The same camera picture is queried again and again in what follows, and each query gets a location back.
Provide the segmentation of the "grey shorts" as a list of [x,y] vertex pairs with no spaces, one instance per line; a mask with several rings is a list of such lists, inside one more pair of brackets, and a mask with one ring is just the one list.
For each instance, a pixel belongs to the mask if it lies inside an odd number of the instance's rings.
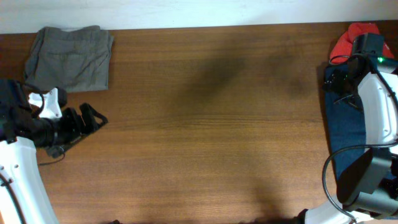
[[73,31],[44,27],[30,49],[24,80],[41,90],[107,90],[113,41],[109,31],[100,26]]

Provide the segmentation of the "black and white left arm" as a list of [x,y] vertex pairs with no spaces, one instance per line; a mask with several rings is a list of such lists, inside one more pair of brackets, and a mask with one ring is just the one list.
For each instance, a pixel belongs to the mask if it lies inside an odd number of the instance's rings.
[[59,162],[108,119],[88,103],[68,108],[67,93],[1,80],[1,218],[4,223],[58,223],[40,176],[37,149]]

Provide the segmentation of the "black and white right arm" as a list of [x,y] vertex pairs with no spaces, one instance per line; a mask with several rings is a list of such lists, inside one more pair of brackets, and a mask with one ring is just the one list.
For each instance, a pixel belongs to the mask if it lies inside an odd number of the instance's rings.
[[336,193],[297,222],[397,218],[397,61],[354,54],[325,69],[323,91]]

